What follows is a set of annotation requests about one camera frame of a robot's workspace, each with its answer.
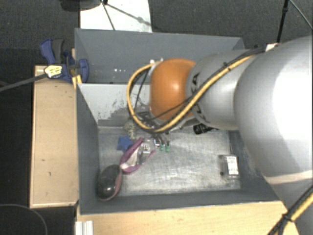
small electronic component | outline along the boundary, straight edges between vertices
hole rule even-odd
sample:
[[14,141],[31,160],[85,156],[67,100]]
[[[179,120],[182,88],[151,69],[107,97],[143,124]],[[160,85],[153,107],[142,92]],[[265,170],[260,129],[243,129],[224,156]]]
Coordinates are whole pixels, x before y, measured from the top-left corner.
[[238,179],[238,159],[235,155],[219,155],[221,172],[220,175],[227,179]]

gray carpet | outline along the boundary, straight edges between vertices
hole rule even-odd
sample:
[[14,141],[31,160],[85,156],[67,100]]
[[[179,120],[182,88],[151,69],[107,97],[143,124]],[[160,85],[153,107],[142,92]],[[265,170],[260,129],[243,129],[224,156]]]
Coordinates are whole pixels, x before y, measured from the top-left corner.
[[[313,0],[294,1],[312,23]],[[153,31],[239,36],[247,48],[275,42],[283,3],[284,0],[149,0]],[[65,48],[74,47],[78,9],[78,2],[73,0],[0,0],[0,81],[13,83],[31,77],[35,64],[45,62],[39,44],[46,38],[62,38]],[[312,31],[290,4],[282,41],[310,34]],[[0,93],[0,204],[28,203],[31,114],[31,85]],[[62,222],[60,211],[64,213]],[[43,213],[50,235],[73,233],[73,209]],[[5,222],[5,216],[0,215],[0,224]]]

computer mouse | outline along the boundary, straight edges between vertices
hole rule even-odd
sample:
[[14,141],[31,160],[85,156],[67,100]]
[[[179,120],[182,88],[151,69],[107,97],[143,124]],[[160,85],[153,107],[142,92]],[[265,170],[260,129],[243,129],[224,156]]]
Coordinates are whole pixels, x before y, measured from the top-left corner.
[[122,185],[122,170],[119,165],[106,167],[97,177],[96,194],[101,200],[113,199]]

white paper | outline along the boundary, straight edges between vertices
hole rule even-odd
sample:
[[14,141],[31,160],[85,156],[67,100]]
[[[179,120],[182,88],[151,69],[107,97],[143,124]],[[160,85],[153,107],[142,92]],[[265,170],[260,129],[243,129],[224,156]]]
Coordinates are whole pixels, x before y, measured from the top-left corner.
[[81,1],[80,27],[83,29],[152,32],[148,0]]

gray bin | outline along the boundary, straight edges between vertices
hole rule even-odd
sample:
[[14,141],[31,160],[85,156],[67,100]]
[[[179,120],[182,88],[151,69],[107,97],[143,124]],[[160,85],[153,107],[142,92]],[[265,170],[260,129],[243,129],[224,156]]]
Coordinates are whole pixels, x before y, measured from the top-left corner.
[[[137,172],[124,175],[121,191],[114,199],[103,202],[95,194],[98,171],[118,163],[122,155],[116,147],[118,137],[126,135],[123,130],[128,119],[125,83],[133,71],[148,63],[150,58],[182,57],[199,61],[211,53],[233,48],[243,48],[241,39],[75,31],[76,59],[87,58],[90,64],[89,83],[79,85],[77,90],[81,214],[278,199],[255,168],[238,132],[213,131],[196,136],[190,128],[171,134],[169,153],[157,151]],[[119,76],[114,71],[117,66],[125,70]],[[141,95],[143,103],[147,103],[148,95],[146,85]],[[140,130],[137,135],[148,136]],[[219,175],[218,160],[219,155],[230,152],[238,156],[240,173],[240,179],[232,183]]]

